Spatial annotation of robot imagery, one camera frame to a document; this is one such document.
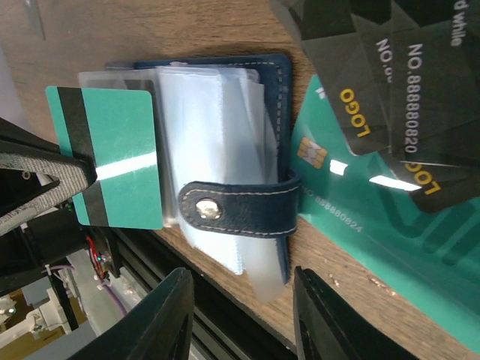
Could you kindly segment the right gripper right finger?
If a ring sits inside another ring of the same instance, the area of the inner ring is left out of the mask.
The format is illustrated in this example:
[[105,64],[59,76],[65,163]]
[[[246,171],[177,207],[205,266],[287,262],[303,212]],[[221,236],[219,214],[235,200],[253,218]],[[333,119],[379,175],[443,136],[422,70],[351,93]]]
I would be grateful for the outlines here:
[[415,359],[371,325],[317,273],[297,266],[293,319],[299,359]]

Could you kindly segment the blue leather card holder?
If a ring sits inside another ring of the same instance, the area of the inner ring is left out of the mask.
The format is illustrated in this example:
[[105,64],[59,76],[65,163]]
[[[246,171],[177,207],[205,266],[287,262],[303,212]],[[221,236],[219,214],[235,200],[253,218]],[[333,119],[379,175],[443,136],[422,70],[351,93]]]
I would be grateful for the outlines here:
[[151,93],[164,223],[256,297],[290,277],[299,177],[290,170],[292,63],[283,54],[112,63],[82,72],[83,88]]

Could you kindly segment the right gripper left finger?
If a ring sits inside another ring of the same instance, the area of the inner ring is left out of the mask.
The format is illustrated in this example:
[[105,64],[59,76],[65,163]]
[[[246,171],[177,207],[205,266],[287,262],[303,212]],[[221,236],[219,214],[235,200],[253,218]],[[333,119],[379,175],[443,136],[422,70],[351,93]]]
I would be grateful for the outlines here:
[[191,271],[176,268],[127,316],[72,359],[188,359],[194,316]]

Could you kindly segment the teal card bottom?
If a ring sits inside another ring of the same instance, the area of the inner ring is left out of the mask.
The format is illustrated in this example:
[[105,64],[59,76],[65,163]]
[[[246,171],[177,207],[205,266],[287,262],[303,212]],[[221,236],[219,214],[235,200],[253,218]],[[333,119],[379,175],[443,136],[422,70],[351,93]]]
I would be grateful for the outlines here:
[[48,86],[45,92],[61,153],[94,164],[95,182],[73,196],[79,223],[161,229],[161,174],[151,94],[59,86]]

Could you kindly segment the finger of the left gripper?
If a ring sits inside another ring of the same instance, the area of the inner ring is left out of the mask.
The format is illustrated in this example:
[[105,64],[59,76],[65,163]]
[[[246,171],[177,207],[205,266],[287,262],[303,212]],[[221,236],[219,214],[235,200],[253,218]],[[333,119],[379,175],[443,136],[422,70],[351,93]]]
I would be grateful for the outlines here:
[[68,157],[59,147],[1,120],[1,234],[70,199],[95,183],[88,158]]

